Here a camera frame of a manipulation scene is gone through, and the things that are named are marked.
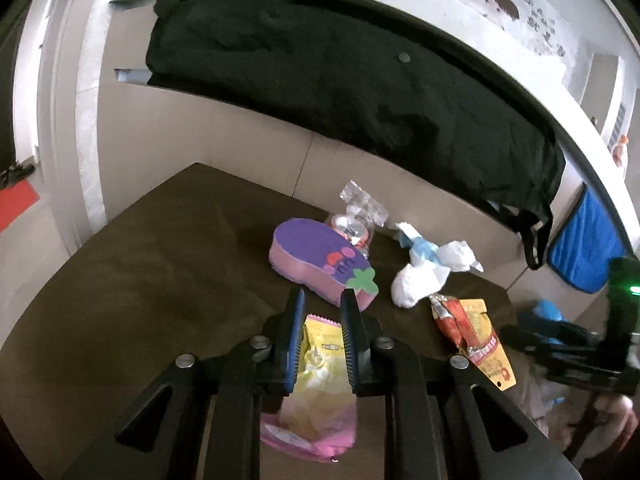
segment purple sponge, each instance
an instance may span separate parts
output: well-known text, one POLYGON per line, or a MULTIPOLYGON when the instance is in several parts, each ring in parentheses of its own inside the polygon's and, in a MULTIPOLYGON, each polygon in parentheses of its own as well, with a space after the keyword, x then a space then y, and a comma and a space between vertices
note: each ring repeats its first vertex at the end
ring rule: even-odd
POLYGON ((307 218, 292 218, 273 232, 269 251, 273 268, 288 280, 303 283, 336 306, 340 294, 352 288, 360 310, 378 294, 375 271, 358 250, 329 226, 307 218))

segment dark brown tabletop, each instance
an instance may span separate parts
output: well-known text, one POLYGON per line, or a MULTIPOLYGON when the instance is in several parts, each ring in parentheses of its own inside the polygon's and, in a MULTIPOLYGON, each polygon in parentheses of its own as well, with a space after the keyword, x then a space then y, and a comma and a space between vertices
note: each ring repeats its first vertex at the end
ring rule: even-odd
MULTIPOLYGON (((284 308, 291 284, 267 255, 275 227, 292 217, 324 221, 326 212, 194 164, 111 221, 53 276, 0 351, 0 414, 45 478, 58 478, 176 356, 227 352, 284 308)), ((454 347, 428 302, 400 309, 391 301, 390 284, 407 262, 396 241, 375 237, 370 263, 380 294, 366 313, 421 354, 444 357, 454 347)), ((468 272, 452 273, 443 293, 483 298, 496 326, 514 321, 505 290, 468 272)), ((313 294, 307 311, 338 314, 313 294)), ((366 447, 362 428, 372 422, 360 419, 356 447, 366 447)), ((362 453, 379 459, 378 451, 362 453)))

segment pink circle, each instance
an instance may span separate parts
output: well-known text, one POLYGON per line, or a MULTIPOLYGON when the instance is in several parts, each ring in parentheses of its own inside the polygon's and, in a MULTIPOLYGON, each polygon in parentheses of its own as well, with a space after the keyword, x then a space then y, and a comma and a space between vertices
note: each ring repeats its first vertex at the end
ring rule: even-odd
POLYGON ((347 258, 353 258, 356 255, 356 251, 354 251, 350 247, 343 247, 342 254, 344 254, 347 258))

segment crumpled tissue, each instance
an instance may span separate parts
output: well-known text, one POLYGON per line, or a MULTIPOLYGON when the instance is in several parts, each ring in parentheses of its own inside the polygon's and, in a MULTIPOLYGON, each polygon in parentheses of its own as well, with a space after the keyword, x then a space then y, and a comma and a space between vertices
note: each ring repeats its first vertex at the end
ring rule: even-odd
POLYGON ((397 306, 411 308, 422 298, 438 292, 452 271, 482 272, 482 265, 465 241, 454 240, 438 247, 420 236, 411 224, 400 222, 396 227, 400 230, 400 245, 411 247, 410 263, 398 272, 391 284, 391 298, 397 306))

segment black shoe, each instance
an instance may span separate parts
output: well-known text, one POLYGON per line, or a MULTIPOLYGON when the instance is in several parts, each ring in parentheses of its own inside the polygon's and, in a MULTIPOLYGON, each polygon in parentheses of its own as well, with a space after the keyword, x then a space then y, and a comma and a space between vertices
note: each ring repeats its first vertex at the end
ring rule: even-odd
POLYGON ((34 171, 36 171, 36 167, 33 164, 26 166, 16 164, 10 167, 8 170, 0 173, 0 190, 15 186, 21 180, 32 175, 34 171))

